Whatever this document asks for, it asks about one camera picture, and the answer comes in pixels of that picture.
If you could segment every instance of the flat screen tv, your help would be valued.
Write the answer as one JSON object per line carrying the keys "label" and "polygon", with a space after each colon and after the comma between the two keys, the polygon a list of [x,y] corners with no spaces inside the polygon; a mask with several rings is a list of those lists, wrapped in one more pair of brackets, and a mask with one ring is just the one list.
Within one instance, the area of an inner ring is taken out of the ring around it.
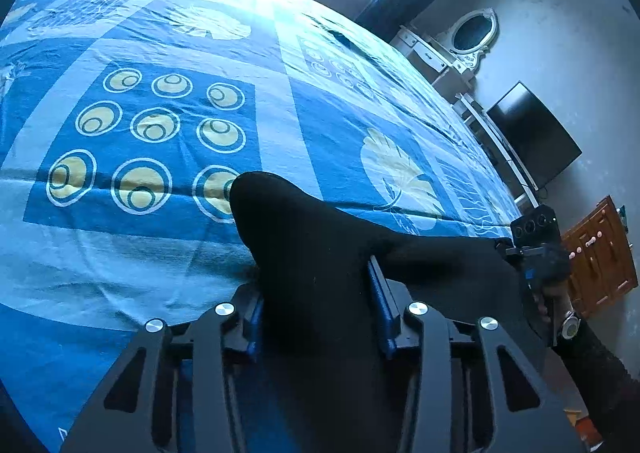
{"label": "flat screen tv", "polygon": [[558,176],[582,153],[542,101],[520,82],[487,114],[518,154],[538,188]]}

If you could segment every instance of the blue bedsheet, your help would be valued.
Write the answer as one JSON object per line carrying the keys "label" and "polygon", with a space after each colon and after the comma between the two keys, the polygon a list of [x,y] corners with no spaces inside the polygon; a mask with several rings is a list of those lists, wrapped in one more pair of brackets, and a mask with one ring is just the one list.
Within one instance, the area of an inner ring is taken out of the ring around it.
{"label": "blue bedsheet", "polygon": [[137,325],[251,277],[240,173],[419,235],[518,216],[406,59],[311,0],[17,0],[0,114],[0,379],[52,452]]}

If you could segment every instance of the watch face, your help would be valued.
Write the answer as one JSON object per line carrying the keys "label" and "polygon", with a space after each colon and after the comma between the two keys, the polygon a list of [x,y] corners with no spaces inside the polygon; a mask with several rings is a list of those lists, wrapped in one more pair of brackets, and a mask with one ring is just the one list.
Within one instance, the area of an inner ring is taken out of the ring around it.
{"label": "watch face", "polygon": [[578,334],[578,328],[580,328],[580,320],[575,316],[571,316],[566,319],[562,324],[562,337],[564,339],[572,339]]}

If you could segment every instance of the ornate white mirror frame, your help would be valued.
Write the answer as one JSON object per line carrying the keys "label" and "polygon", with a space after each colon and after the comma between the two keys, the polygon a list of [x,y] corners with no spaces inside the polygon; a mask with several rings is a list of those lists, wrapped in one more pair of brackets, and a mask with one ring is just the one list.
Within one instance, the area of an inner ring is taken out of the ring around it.
{"label": "ornate white mirror frame", "polygon": [[[491,21],[491,27],[489,31],[482,37],[480,42],[469,49],[456,49],[453,46],[453,41],[460,28],[470,19],[476,16],[484,16],[487,20]],[[471,11],[470,13],[462,16],[455,24],[453,24],[445,32],[441,32],[435,38],[442,46],[448,51],[452,52],[460,61],[462,61],[468,69],[476,71],[480,61],[480,57],[489,51],[491,42],[498,34],[498,17],[495,15],[495,11],[491,8],[479,9]]]}

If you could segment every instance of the person's hand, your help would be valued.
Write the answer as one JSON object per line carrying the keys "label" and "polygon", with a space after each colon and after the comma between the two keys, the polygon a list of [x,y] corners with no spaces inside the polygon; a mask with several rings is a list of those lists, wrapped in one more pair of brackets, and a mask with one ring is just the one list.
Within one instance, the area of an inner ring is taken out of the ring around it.
{"label": "person's hand", "polygon": [[[574,311],[574,306],[571,303],[569,297],[569,281],[565,280],[562,283],[552,285],[550,287],[544,287],[542,289],[545,297],[553,300],[554,303],[554,328],[560,328],[560,325],[564,320]],[[538,311],[542,316],[543,321],[549,323],[548,312],[546,310],[545,302],[542,296],[534,295],[536,303],[538,303]]]}

